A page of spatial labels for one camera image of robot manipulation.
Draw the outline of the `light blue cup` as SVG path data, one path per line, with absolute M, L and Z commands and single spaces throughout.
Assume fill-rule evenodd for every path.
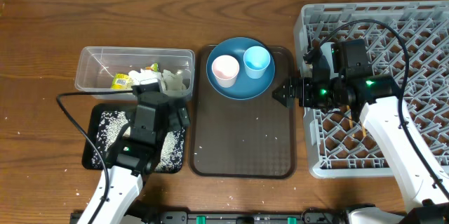
M 252 46 L 243 54 L 246 74 L 251 79 L 259 79 L 271 62 L 269 51 L 261 46 Z

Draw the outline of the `pink cup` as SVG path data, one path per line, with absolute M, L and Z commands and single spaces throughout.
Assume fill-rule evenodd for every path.
M 239 71 L 238 60 L 230 55 L 220 55 L 212 64 L 213 76 L 223 88 L 229 88 L 235 84 Z

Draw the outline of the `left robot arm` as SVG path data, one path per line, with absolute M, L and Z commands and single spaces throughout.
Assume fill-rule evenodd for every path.
M 189 125 L 184 107 L 161 92 L 138 99 L 136 118 L 109 148 L 98 187 L 80 223 L 120 223 L 141 193 L 161 152 L 158 138 Z M 291 113 L 267 95 L 254 101 L 219 98 L 211 91 L 199 95 L 192 148 L 199 151 L 191 169 L 200 176 L 286 178 L 295 168 L 295 138 Z

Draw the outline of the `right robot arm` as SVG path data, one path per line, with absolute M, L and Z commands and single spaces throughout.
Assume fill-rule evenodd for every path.
M 322 43 L 304 61 L 311 76 L 299 79 L 295 97 L 309 110 L 349 107 L 377 143 L 401 191 L 407 214 L 376 206 L 348 210 L 348 223 L 447 223 L 448 174 L 414 125 L 404 91 L 389 75 L 374 75 L 361 39 Z

